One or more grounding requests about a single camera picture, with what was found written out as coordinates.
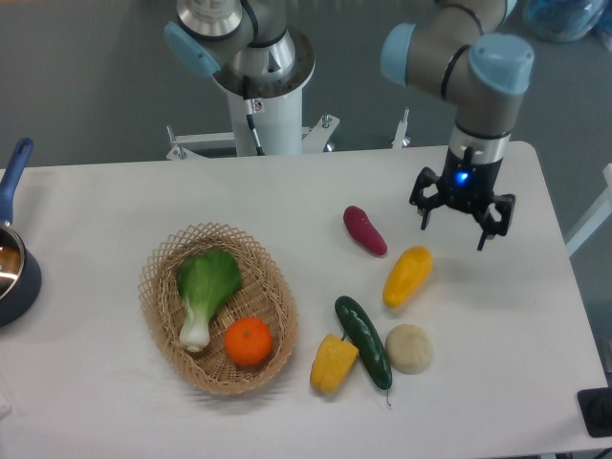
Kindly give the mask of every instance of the light blue joint cap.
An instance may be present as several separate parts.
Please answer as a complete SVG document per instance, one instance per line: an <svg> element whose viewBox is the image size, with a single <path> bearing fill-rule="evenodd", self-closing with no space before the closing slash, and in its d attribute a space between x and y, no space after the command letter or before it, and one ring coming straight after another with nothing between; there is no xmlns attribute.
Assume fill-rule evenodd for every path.
<svg viewBox="0 0 612 459"><path fill-rule="evenodd" d="M408 48L414 28L414 24L395 26L382 45L382 74L402 86L407 84L405 69L408 63Z"/></svg>
<svg viewBox="0 0 612 459"><path fill-rule="evenodd" d="M164 38L172 53L194 74L210 77L221 70L208 51L174 22L165 26Z"/></svg>
<svg viewBox="0 0 612 459"><path fill-rule="evenodd" d="M516 0L506 0L506 17L504 17L504 21L508 19L508 16L513 12L515 6Z"/></svg>
<svg viewBox="0 0 612 459"><path fill-rule="evenodd" d="M483 35L470 49L470 66L478 79L508 96L527 91L533 64L534 50L514 35Z"/></svg>

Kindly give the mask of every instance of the cucumber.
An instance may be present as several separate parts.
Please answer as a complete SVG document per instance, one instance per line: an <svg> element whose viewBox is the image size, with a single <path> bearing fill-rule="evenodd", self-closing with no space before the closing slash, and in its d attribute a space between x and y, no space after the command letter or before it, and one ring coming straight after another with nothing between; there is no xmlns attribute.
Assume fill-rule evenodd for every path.
<svg viewBox="0 0 612 459"><path fill-rule="evenodd" d="M344 331L360 350L360 358L374 384L388 390L393 383L391 363L383 342L360 304L350 296L336 300L336 315Z"/></svg>

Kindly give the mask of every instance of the bok choy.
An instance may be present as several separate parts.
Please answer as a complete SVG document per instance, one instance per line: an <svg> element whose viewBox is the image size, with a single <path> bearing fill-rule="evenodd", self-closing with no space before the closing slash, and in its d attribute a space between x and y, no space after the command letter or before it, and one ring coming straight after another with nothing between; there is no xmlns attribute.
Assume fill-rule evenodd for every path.
<svg viewBox="0 0 612 459"><path fill-rule="evenodd" d="M187 351L201 351L210 342L208 323L240 287L238 264L230 253L212 249L184 261L176 282L186 312L179 341Z"/></svg>

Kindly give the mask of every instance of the white stem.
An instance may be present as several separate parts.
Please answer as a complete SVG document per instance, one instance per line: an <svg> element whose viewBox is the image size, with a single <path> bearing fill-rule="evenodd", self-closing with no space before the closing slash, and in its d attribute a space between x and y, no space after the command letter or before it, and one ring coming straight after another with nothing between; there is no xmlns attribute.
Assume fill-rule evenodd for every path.
<svg viewBox="0 0 612 459"><path fill-rule="evenodd" d="M186 317L183 328L179 335L181 345L190 352L199 352L210 343L210 332L208 331L208 318L200 314L196 316L191 305L185 305Z"/></svg>

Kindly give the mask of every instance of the yellow bell pepper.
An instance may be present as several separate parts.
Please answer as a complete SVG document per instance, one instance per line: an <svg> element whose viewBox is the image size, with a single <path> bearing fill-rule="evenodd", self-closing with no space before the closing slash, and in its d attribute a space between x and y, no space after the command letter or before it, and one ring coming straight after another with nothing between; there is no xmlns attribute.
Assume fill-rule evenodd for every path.
<svg viewBox="0 0 612 459"><path fill-rule="evenodd" d="M317 350L310 372L311 386L323 394L331 394L344 381L359 355L359 350L348 341L327 335Z"/></svg>
<svg viewBox="0 0 612 459"><path fill-rule="evenodd" d="M384 303L390 308L400 306L425 282L432 268L433 256L427 247L416 246L402 253L384 284Z"/></svg>

